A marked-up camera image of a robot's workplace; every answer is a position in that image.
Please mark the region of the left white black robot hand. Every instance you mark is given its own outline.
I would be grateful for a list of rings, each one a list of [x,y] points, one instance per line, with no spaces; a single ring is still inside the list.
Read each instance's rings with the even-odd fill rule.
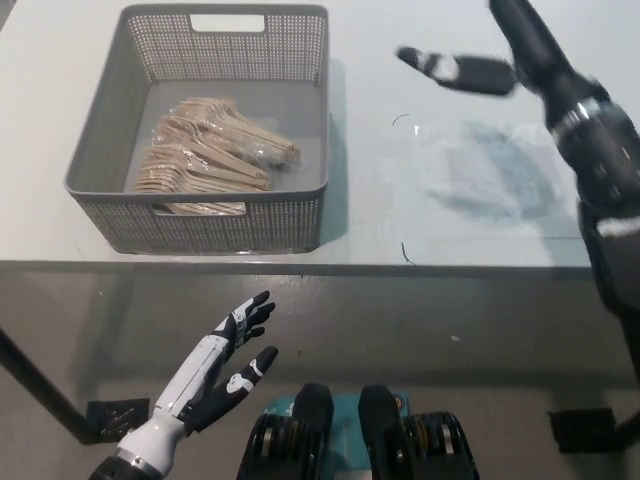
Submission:
[[[276,347],[266,347],[225,380],[218,376],[240,347],[265,332],[275,309],[269,297],[268,291],[251,297],[199,341],[156,401],[154,419],[174,419],[189,435],[208,428],[248,396],[276,359]]]

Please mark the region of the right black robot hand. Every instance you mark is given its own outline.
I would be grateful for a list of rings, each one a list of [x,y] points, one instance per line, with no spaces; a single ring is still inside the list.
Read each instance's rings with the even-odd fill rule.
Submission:
[[[528,1],[490,1],[489,10],[511,49],[511,62],[470,54],[445,55],[400,46],[395,55],[439,86],[465,93],[506,97],[518,85],[543,102],[545,124],[588,116],[612,103],[597,81],[578,73]]]

